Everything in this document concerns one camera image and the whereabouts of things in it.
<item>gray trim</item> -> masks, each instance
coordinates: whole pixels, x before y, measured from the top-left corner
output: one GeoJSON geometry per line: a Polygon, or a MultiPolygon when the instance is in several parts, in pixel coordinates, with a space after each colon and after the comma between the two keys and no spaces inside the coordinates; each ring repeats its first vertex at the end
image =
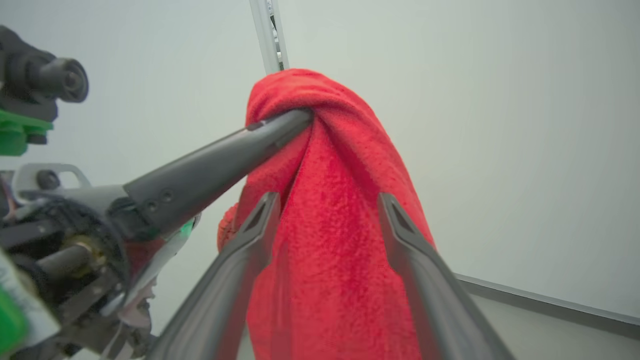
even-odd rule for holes
{"type": "Polygon", "coordinates": [[[282,19],[280,18],[278,0],[271,0],[271,6],[273,7],[273,17],[276,21],[276,29],[278,31],[278,45],[280,45],[282,65],[285,69],[289,69],[289,55],[287,54],[287,44],[284,41],[284,28],[282,27],[282,19]]]}
{"type": "Polygon", "coordinates": [[[640,318],[538,295],[469,276],[456,274],[456,277],[464,289],[472,295],[640,340],[640,318]]]}
{"type": "Polygon", "coordinates": [[[262,53],[262,62],[264,63],[264,71],[267,75],[280,71],[280,62],[278,61],[278,52],[276,51],[276,42],[271,29],[271,16],[267,9],[266,0],[249,0],[251,13],[253,15],[253,23],[255,24],[255,32],[258,35],[258,44],[262,53]]]}

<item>red towel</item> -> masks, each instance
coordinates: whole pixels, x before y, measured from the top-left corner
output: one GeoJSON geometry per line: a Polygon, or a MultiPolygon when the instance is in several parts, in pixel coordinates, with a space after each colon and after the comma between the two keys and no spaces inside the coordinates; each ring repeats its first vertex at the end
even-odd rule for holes
{"type": "Polygon", "coordinates": [[[255,357],[419,359],[376,205],[380,192],[393,193],[433,243],[403,161],[366,102],[309,70],[259,81],[246,125],[299,107],[314,110],[314,123],[248,176],[218,233],[222,248],[265,192],[281,194],[273,259],[247,314],[255,357]]]}

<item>screw hole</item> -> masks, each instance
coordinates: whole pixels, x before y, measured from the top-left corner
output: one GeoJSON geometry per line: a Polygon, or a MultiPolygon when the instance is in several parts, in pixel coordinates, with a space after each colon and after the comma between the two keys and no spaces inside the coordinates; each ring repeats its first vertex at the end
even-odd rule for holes
{"type": "Polygon", "coordinates": [[[149,210],[150,213],[155,213],[158,210],[158,203],[155,200],[151,200],[147,203],[147,210],[149,210]]]}
{"type": "Polygon", "coordinates": [[[173,200],[173,191],[169,189],[163,190],[160,194],[160,199],[164,202],[171,202],[171,200],[173,200]]]}

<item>green part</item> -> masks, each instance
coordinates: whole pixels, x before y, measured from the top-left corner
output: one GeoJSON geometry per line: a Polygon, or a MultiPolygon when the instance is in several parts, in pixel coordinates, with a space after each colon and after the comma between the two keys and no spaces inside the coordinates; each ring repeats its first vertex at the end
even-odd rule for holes
{"type": "Polygon", "coordinates": [[[0,156],[21,156],[27,151],[27,136],[45,135],[53,124],[0,110],[0,156]]]}
{"type": "Polygon", "coordinates": [[[17,348],[27,336],[27,318],[0,287],[0,357],[17,348]]]}
{"type": "Polygon", "coordinates": [[[180,229],[180,233],[188,238],[191,236],[191,230],[193,230],[193,220],[184,224],[182,229],[180,229]]]}

